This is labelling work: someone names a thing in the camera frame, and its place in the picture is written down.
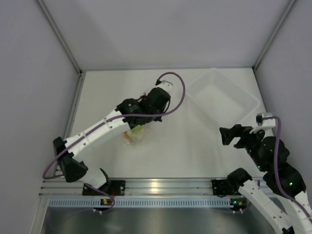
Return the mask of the clear zip top bag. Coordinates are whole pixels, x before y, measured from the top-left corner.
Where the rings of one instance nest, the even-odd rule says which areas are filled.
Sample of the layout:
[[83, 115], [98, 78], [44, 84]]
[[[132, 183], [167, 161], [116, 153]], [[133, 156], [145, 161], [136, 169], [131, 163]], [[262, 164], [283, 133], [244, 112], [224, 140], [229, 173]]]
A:
[[138, 125], [127, 132], [123, 132], [123, 137], [125, 138], [125, 141], [127, 141], [127, 144], [134, 144], [135, 142], [141, 141], [144, 137], [145, 127], [152, 122], [153, 121], [151, 120], [144, 125]]

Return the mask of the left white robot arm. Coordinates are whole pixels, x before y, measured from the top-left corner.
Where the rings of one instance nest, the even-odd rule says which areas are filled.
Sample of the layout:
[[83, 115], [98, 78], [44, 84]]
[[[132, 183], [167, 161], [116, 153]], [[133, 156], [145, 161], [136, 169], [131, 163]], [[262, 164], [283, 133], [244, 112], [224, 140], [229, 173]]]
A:
[[87, 130], [67, 139], [56, 138], [53, 145], [66, 182], [81, 181], [91, 185], [100, 195], [108, 193], [111, 181], [107, 173], [102, 168], [96, 169], [86, 164], [86, 159], [91, 155], [89, 151], [137, 126], [160, 121], [159, 114], [165, 111], [170, 102], [171, 89], [170, 84], [162, 83], [140, 100], [125, 99], [107, 117]]

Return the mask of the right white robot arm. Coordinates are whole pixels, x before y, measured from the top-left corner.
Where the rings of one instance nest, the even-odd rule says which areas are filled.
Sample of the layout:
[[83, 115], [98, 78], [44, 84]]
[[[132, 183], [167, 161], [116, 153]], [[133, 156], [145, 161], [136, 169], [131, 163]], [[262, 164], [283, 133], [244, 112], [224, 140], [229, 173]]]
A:
[[283, 208], [279, 208], [258, 187], [249, 173], [238, 168], [227, 175], [226, 185], [233, 194], [246, 197], [262, 214], [277, 234], [310, 234], [312, 209], [307, 187], [297, 169], [287, 162], [290, 154], [283, 141], [265, 136], [264, 129], [237, 124], [232, 128], [219, 128], [223, 145], [234, 138], [237, 149], [246, 150], [257, 168], [264, 172], [263, 180], [276, 195]]

